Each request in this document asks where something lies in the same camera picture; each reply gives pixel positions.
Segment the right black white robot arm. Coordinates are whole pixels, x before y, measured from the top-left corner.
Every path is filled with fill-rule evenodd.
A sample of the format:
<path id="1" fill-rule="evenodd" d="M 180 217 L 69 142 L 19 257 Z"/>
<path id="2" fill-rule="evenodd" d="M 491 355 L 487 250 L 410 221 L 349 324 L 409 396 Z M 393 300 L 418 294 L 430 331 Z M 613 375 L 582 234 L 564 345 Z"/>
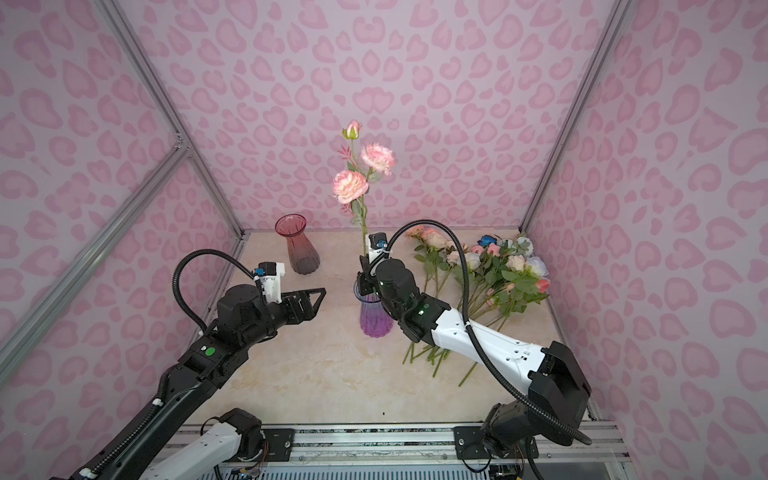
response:
<path id="1" fill-rule="evenodd" d="M 465 319 L 460 310 L 422 292 L 400 260 L 381 256 L 373 265 L 361 257 L 360 263 L 360 293 L 376 294 L 410 341 L 484 365 L 513 396 L 511 403 L 494 405 L 479 429 L 488 453 L 504 458 L 536 436 L 561 446 L 591 444 L 580 429 L 591 388 L 566 345 L 524 343 Z"/>

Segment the purple blue glass vase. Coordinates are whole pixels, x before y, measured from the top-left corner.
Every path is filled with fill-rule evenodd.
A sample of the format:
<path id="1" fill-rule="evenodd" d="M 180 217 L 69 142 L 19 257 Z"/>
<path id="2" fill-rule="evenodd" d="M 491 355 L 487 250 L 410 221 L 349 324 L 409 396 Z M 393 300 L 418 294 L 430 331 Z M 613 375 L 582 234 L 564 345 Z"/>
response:
<path id="1" fill-rule="evenodd" d="M 359 279 L 355 281 L 354 294 L 361 306 L 359 326 L 362 332 L 371 338 L 386 336 L 392 330 L 394 321 L 383 309 L 378 294 Z"/>

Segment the pink carnation flower stem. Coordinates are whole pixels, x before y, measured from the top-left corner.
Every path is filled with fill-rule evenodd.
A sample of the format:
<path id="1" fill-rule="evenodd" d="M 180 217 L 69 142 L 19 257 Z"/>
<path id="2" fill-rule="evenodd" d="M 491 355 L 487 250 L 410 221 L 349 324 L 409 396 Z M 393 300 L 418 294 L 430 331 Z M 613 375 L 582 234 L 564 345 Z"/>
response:
<path id="1" fill-rule="evenodd" d="M 348 142 L 340 153 L 346 168 L 337 173 L 332 181 L 332 194 L 342 208 L 352 215 L 352 223 L 361 229 L 361 253 L 368 253 L 366 195 L 373 184 L 390 176 L 397 165 L 395 153 L 378 143 L 361 144 L 362 123 L 350 121 L 341 130 L 341 135 Z"/>

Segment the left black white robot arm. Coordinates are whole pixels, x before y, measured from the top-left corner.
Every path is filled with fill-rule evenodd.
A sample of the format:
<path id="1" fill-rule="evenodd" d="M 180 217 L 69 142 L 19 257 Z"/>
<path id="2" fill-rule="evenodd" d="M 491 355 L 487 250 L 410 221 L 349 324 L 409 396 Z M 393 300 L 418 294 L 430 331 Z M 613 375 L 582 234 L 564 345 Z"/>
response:
<path id="1" fill-rule="evenodd" d="M 205 334 L 161 375 L 154 398 L 71 477 L 137 479 L 185 421 L 248 360 L 252 346 L 274 338 L 283 326 L 313 320 L 325 295 L 324 288 L 305 289 L 269 302 L 259 286 L 229 288 Z"/>

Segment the peach carnation flower stem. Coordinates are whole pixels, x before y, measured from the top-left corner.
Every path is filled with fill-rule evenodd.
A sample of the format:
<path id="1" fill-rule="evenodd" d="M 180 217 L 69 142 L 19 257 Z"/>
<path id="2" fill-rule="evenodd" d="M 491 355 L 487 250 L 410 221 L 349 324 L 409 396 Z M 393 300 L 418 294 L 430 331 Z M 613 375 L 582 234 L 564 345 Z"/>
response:
<path id="1" fill-rule="evenodd" d="M 411 227 L 406 236 L 417 242 L 415 259 L 423 265 L 426 278 L 440 287 L 459 263 L 456 244 L 442 230 L 424 225 Z"/>

